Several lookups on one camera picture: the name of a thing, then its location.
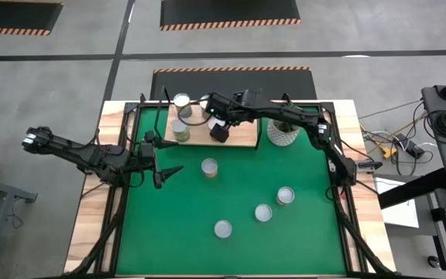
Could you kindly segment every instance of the wooden board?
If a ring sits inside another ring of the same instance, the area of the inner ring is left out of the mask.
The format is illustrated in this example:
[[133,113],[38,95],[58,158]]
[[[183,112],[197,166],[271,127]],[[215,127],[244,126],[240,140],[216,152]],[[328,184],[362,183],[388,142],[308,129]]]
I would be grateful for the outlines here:
[[[101,121],[99,128],[101,129],[100,139],[103,143],[116,144],[120,133],[123,108],[126,102],[137,101],[109,101],[105,102],[101,113]],[[338,130],[340,137],[350,146],[361,152],[365,152],[364,141],[362,139],[359,120],[355,110],[354,101],[352,100],[335,100],[335,101],[293,101],[294,103],[318,103],[333,102],[335,113],[337,116]],[[347,146],[343,146],[345,156],[353,160],[364,160],[363,155],[350,150]],[[369,187],[374,188],[372,175],[358,174],[357,179],[364,182]],[[97,185],[97,178],[88,177],[84,183],[84,191]],[[68,255],[63,272],[72,271],[80,264],[87,253],[91,250],[94,243],[98,240],[101,230],[102,216],[105,213],[106,198],[108,189],[99,188],[95,194],[84,199],[79,204],[77,218],[73,236],[70,242]],[[390,270],[395,271],[395,263],[393,261],[392,251],[388,236],[386,235],[385,224],[379,207],[378,198],[374,193],[364,189],[362,186],[352,187],[355,210],[357,213],[360,232],[364,240],[368,243],[374,254],[387,266]],[[109,249],[111,245],[106,247],[106,257],[103,266],[106,266],[109,259]],[[348,248],[350,251],[352,266],[354,270],[359,270],[359,262],[357,261],[357,252],[355,244],[351,237],[348,237]]]
[[[201,123],[204,121],[201,107],[199,105],[192,105],[192,116],[187,119],[189,123]],[[170,123],[178,119],[177,108],[175,105],[170,105],[168,110],[168,120],[166,123],[166,131],[164,133],[165,140],[175,140],[175,135],[171,132]],[[191,126],[190,139],[180,145],[203,145],[203,146],[240,146],[240,147],[254,147],[257,142],[257,123],[243,122],[239,126],[230,128],[230,136],[225,143],[219,143],[209,136],[209,126],[207,123],[200,126]]]

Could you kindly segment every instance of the yellow cable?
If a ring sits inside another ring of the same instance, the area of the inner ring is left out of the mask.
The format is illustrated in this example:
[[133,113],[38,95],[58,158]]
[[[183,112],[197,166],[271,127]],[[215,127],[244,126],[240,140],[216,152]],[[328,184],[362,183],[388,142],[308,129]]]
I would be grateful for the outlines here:
[[409,126],[411,126],[411,125],[413,125],[413,124],[416,125],[416,124],[419,122],[419,120],[423,119],[424,117],[426,117],[426,112],[423,112],[423,113],[422,113],[418,118],[416,118],[414,121],[409,122],[409,123],[408,123],[407,125],[405,125],[404,127],[398,129],[397,131],[395,131],[395,132],[389,134],[388,136],[386,136],[385,138],[383,138],[383,139],[381,140],[381,142],[378,143],[378,144],[375,146],[375,148],[371,149],[371,150],[368,152],[368,154],[370,154],[372,151],[378,149],[378,148],[381,146],[382,142],[384,142],[385,140],[387,140],[387,139],[390,138],[391,136],[395,136],[397,133],[400,133],[401,131],[407,129]]

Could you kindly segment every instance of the wooden table frame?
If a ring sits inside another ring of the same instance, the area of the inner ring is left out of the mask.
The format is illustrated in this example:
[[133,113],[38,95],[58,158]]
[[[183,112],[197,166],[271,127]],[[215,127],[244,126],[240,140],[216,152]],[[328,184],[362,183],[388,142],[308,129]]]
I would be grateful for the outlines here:
[[[293,101],[295,104],[323,104],[323,106],[333,113],[333,127],[335,132],[348,143],[350,146],[365,152],[364,142],[357,113],[355,112],[354,102],[352,100],[341,101]],[[139,131],[140,110],[136,109],[139,102],[106,102],[101,113],[99,122],[99,138],[102,144],[118,144],[127,146],[125,133],[130,139],[132,135],[136,135]],[[146,101],[145,107],[157,107],[158,101]],[[167,106],[167,102],[163,102],[162,106]],[[362,155],[350,150],[345,146],[345,156],[351,157],[353,160],[365,159]],[[373,187],[372,176],[369,174],[358,174],[358,180]],[[84,182],[83,191],[87,191],[98,184],[98,178],[89,176]],[[72,271],[82,261],[92,246],[95,244],[101,231],[104,231],[106,225],[111,221],[112,216],[118,208],[118,205],[125,207],[127,192],[121,188],[99,188],[86,196],[77,211],[77,219],[75,222],[74,233],[70,241],[67,261],[64,271]],[[388,237],[386,235],[383,217],[377,197],[362,187],[346,188],[345,198],[342,200],[344,210],[348,213],[352,223],[360,230],[362,237],[368,243],[369,247],[377,255],[377,257],[390,270],[395,270],[391,250],[389,248]],[[109,237],[104,250],[99,257],[101,265],[95,264],[89,272],[113,271],[111,275],[115,275],[116,261],[120,243],[120,235],[124,217],[124,211],[120,212],[120,226]],[[345,266],[347,272],[372,270],[363,257],[359,256],[359,250],[355,246],[353,239],[345,229],[340,229],[342,241],[342,249],[344,252]]]

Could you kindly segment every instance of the yellow and black striped tape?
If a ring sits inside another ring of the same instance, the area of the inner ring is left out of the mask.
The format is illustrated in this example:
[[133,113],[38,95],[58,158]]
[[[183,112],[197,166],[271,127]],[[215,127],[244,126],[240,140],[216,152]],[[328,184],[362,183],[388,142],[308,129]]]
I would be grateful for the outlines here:
[[0,28],[1,35],[48,36],[50,33],[51,31],[44,29]]
[[203,67],[203,68],[173,68],[173,69],[155,69],[155,73],[168,72],[194,72],[194,71],[308,71],[309,67]]
[[250,26],[273,26],[273,25],[292,25],[301,24],[300,19],[263,19],[263,20],[239,20],[231,22],[203,22],[203,23],[184,23],[161,26],[161,31],[177,31],[192,29],[212,29],[212,28],[232,28],[232,27],[250,27]]

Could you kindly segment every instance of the white woven basket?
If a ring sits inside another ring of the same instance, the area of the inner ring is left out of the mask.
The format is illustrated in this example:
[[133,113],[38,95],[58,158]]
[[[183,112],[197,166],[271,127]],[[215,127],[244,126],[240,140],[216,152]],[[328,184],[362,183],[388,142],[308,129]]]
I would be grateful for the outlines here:
[[268,120],[268,138],[272,143],[277,146],[288,146],[293,143],[293,141],[297,138],[299,134],[299,129],[296,129],[293,132],[285,133],[273,125],[273,120]]

